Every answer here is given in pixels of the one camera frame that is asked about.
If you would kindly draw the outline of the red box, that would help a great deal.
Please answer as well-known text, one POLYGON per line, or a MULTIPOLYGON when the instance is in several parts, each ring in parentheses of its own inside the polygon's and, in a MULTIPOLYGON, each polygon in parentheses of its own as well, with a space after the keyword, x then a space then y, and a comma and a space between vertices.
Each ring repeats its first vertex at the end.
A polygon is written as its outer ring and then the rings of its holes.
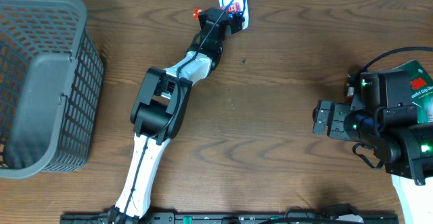
MULTIPOLYGON (((232 3, 229 7, 221 6, 219 9, 224 9, 228 14, 240 13, 242 11, 241 5, 239 2, 232 3)), ((193 9, 193 18, 195 20, 198 19, 199 13, 206 11, 206 9, 202 8, 194 8, 193 9)))

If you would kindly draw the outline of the green lid jar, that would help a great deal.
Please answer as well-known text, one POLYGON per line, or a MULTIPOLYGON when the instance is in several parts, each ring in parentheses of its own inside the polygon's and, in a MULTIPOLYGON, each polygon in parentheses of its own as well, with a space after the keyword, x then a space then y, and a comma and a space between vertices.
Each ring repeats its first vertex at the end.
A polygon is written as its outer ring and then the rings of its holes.
POLYGON ((358 78, 357 73, 352 73, 347 75, 347 93, 346 93, 346 102, 351 104, 353 97, 355 95, 355 90, 358 86, 358 78))

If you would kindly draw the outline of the green 3M gloves package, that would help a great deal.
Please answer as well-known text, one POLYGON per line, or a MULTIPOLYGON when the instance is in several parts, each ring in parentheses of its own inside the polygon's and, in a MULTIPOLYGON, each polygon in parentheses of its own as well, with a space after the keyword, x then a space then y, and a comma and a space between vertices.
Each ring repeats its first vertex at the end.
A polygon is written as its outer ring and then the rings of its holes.
POLYGON ((401 64, 395 69, 404 70, 409 75, 411 98, 417 109, 418 123, 432 122, 432 77, 417 60, 401 64))

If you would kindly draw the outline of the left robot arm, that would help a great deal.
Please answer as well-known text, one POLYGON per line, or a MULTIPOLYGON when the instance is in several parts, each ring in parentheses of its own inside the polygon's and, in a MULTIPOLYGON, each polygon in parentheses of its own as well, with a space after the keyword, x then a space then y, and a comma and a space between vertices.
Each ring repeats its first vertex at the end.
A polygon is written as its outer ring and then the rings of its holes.
POLYGON ((192 87, 218 66, 223 41, 248 25, 247 9, 235 4, 197 9, 200 31, 185 57, 168 68, 147 70, 131 110, 133 157, 109 223, 138 223, 150 207, 152 186, 163 152, 181 128, 192 87))

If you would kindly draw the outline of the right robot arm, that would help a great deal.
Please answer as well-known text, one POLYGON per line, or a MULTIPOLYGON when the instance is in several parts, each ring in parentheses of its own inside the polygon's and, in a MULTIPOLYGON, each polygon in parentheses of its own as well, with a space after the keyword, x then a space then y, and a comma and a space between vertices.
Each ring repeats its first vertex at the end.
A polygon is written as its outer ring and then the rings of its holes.
POLYGON ((353 149, 373 150, 401 203, 406 223, 432 222, 432 123, 417 121, 409 75, 404 70, 361 72, 352 84, 351 103, 319 100, 313 133, 353 141, 353 149))

